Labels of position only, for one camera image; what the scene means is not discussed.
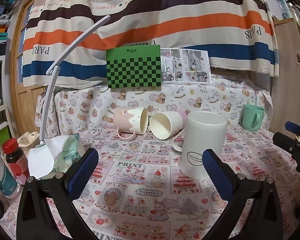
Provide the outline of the striped Hermes Paris fabric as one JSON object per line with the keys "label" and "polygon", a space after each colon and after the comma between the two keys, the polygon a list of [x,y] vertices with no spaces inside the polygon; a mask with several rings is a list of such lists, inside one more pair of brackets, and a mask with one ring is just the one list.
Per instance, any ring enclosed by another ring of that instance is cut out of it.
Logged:
{"label": "striped Hermes Paris fabric", "polygon": [[106,77],[107,49],[147,44],[205,50],[215,68],[279,74],[265,0],[34,0],[23,45],[23,85],[47,85],[51,64],[104,16],[110,20],[61,63],[58,86],[99,84]]}

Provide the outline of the printed bear tablecloth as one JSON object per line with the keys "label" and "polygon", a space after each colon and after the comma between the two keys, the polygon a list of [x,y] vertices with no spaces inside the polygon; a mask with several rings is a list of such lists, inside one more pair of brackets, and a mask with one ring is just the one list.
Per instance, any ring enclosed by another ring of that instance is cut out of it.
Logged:
{"label": "printed bear tablecloth", "polygon": [[[243,108],[264,108],[258,131],[243,128]],[[272,142],[270,94],[249,79],[217,79],[208,85],[165,83],[159,89],[110,90],[107,86],[57,93],[50,105],[49,136],[79,133],[100,161],[74,205],[99,239],[201,239],[225,208],[209,179],[187,177],[179,168],[180,153],[171,140],[151,132],[131,142],[119,139],[113,125],[118,107],[163,111],[211,111],[228,121],[221,159],[249,179],[275,181],[282,213],[283,236],[298,227],[296,163]]]}

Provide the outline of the pink cream drip mug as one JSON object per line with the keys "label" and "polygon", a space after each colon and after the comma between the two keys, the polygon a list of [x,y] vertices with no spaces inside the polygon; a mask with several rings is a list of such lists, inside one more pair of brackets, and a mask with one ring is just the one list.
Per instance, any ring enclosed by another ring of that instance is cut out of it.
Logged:
{"label": "pink cream drip mug", "polygon": [[142,107],[118,107],[114,112],[113,124],[122,141],[132,141],[144,135],[148,127],[148,111]]}

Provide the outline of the white mug with oval logo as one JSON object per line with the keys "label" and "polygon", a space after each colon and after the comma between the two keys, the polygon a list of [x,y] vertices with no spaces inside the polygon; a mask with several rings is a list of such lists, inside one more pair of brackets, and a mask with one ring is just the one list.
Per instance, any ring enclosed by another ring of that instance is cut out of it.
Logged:
{"label": "white mug with oval logo", "polygon": [[221,156],[227,127],[228,121],[221,114],[207,111],[188,114],[185,128],[172,139],[174,150],[181,152],[179,168],[183,174],[197,180],[207,178],[203,152],[212,149]]}

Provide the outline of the comic strip printed card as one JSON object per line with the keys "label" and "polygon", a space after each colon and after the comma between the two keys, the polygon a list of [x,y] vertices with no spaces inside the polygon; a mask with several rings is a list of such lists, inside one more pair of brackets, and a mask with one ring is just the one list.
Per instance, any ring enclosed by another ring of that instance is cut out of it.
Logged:
{"label": "comic strip printed card", "polygon": [[161,80],[164,82],[211,83],[208,52],[161,48]]}

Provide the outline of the mint green plastic mug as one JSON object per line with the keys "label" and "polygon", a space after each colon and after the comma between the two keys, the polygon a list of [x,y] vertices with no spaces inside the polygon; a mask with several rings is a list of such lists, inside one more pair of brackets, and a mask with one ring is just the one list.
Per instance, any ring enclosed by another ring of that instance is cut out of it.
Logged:
{"label": "mint green plastic mug", "polygon": [[264,108],[254,105],[245,105],[243,108],[243,128],[256,132],[261,127],[264,118]]}

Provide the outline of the red cap dark bottle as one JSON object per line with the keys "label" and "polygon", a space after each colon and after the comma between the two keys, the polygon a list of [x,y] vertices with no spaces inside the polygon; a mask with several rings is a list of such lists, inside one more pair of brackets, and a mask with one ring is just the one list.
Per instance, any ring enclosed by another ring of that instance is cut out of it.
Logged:
{"label": "red cap dark bottle", "polygon": [[21,185],[25,185],[27,178],[30,176],[29,167],[27,157],[24,151],[19,147],[17,139],[11,138],[4,142],[2,150],[12,173]]}

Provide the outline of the cream plastic holder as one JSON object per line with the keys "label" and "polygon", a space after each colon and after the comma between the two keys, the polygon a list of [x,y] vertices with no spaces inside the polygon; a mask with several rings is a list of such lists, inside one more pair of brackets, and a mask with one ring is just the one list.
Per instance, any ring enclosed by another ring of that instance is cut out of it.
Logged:
{"label": "cream plastic holder", "polygon": [[35,148],[35,146],[39,145],[39,133],[34,132],[26,132],[21,137],[17,139],[19,147],[25,152],[29,153],[30,149]]}

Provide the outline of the green black checkered box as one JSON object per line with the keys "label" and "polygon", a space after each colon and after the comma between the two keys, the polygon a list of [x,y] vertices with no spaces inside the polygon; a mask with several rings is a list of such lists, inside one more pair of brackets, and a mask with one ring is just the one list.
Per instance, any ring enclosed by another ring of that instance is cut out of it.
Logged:
{"label": "green black checkered box", "polygon": [[160,87],[159,45],[140,45],[106,50],[107,85],[110,89]]}

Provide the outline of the green tissue pack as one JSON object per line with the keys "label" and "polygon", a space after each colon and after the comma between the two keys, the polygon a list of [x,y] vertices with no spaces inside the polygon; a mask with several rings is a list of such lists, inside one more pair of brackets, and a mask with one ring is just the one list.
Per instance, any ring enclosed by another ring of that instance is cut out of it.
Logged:
{"label": "green tissue pack", "polygon": [[58,172],[65,173],[84,154],[78,133],[47,138],[43,144],[30,149],[27,158],[29,173],[37,180],[53,178]]}

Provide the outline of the cream cup with pink base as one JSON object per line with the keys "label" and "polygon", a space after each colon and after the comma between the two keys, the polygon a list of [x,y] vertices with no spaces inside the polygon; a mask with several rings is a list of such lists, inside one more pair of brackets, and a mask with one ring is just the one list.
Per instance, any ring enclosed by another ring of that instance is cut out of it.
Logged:
{"label": "cream cup with pink base", "polygon": [[150,119],[150,129],[160,140],[166,140],[185,127],[187,115],[180,111],[158,112]]}

